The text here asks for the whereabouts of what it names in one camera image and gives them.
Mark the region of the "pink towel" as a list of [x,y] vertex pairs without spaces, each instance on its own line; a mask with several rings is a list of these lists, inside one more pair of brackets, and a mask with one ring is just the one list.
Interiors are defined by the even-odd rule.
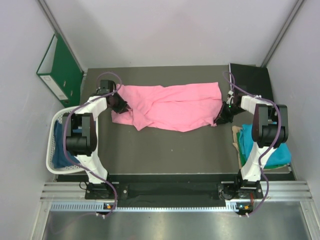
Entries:
[[167,87],[124,85],[119,95],[130,109],[125,113],[112,111],[112,122],[134,126],[138,131],[150,127],[189,132],[204,126],[214,127],[222,107],[218,82]]

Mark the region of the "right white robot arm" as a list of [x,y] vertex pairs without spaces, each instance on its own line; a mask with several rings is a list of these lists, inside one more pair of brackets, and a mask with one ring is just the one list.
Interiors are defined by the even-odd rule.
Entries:
[[288,107],[275,104],[259,96],[243,95],[236,101],[229,96],[213,121],[216,125],[231,123],[235,115],[249,112],[253,115],[251,139],[253,146],[248,160],[239,170],[233,183],[221,183],[219,194],[222,198],[246,198],[262,194],[260,180],[265,176],[264,168],[272,153],[289,137]]

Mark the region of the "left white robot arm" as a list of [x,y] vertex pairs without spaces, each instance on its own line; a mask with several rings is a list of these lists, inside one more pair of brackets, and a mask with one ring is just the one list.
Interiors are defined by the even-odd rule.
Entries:
[[116,86],[112,80],[101,80],[96,93],[87,102],[62,117],[62,146],[66,159],[82,168],[88,175],[86,190],[105,199],[111,196],[117,198],[117,191],[107,181],[108,171],[98,156],[96,121],[108,108],[117,114],[126,113],[131,109],[119,95],[120,88],[121,86]]

